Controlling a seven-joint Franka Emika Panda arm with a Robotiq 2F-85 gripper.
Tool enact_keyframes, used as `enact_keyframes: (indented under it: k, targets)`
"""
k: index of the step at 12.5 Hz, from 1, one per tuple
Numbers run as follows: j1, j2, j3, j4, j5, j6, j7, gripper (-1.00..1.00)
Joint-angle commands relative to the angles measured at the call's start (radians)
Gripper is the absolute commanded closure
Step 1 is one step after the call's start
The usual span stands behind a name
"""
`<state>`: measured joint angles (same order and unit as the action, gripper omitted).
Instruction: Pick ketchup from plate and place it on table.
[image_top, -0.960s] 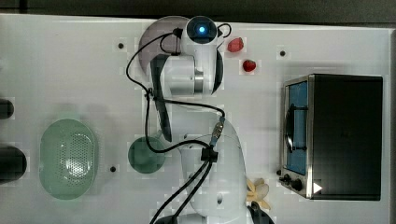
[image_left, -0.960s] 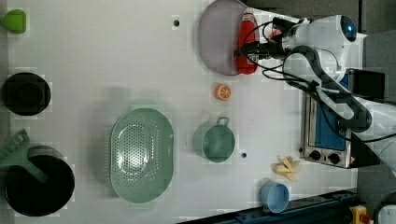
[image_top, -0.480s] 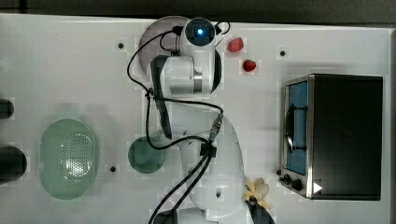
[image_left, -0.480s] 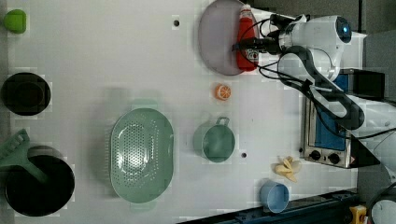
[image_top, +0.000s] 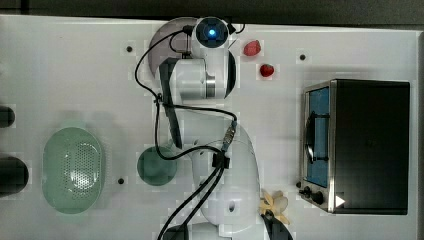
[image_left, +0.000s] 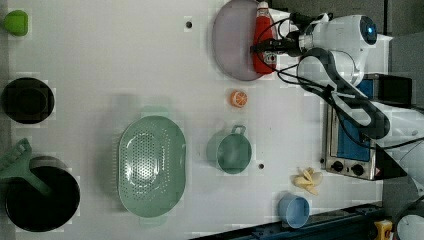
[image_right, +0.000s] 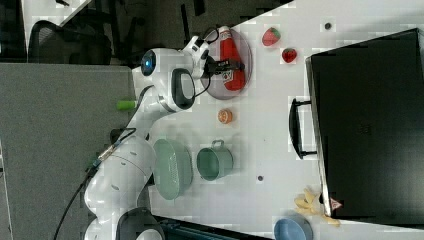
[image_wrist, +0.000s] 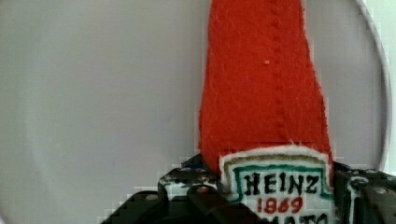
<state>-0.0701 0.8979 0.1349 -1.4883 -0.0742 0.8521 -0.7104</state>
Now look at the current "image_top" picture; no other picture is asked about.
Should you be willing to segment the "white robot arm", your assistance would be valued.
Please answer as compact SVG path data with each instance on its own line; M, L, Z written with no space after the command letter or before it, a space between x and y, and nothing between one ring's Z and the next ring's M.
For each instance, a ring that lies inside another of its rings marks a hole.
M286 220L260 198L252 142L229 111L187 106L187 101L228 97L236 82L229 50L232 26L216 17L198 19L181 31L191 37L188 59L169 57L157 68L162 106L174 146L192 163L197 199L184 222L166 222L158 240L293 240Z

